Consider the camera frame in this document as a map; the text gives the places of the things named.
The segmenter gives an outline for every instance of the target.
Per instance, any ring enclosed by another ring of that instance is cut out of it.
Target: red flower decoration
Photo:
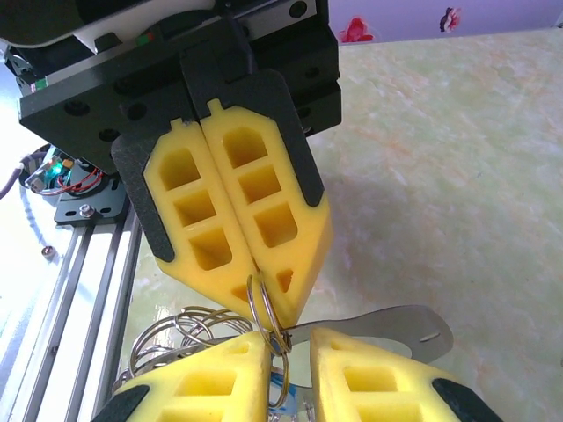
[[[459,25],[461,16],[460,8],[449,7],[446,9],[446,14],[440,19],[440,31],[443,33],[451,33]]]
[[[360,17],[353,18],[346,31],[340,31],[339,36],[342,42],[373,41],[376,38],[369,33],[368,25]]]

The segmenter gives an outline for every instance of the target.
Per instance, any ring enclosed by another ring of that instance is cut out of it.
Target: marble surface
[[[301,322],[427,304],[455,336],[436,366],[505,421],[561,420],[562,48],[551,30],[341,49],[344,121],[310,139],[335,239]],[[188,304],[216,307],[143,241],[123,359]]]

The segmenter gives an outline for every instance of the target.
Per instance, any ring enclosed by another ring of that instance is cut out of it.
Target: wall
[[[340,42],[528,31],[557,25],[563,11],[563,0],[329,0],[329,4],[331,26]]]

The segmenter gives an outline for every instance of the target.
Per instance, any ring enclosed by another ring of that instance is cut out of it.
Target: nut
[[[41,255],[45,258],[52,258],[56,254],[56,250],[53,246],[45,246],[41,249]]]
[[[90,204],[84,204],[80,206],[78,210],[83,218],[91,218],[94,214],[96,214],[96,208],[91,207]]]

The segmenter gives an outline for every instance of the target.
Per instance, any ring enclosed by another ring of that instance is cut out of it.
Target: yellow foam pad
[[[200,125],[173,121],[152,151],[144,178],[175,253],[172,262],[157,259],[158,266],[250,318],[240,289],[256,269]]]
[[[264,422],[270,371],[255,331],[136,377],[118,393],[150,387],[128,422]]]
[[[144,172],[176,253],[158,264],[249,319],[246,279],[260,271],[281,325],[291,327],[332,241],[328,199],[308,206],[274,120],[223,110],[219,100],[209,109],[201,126],[173,122]]]
[[[434,367],[327,329],[311,334],[319,422],[459,422],[433,389]]]

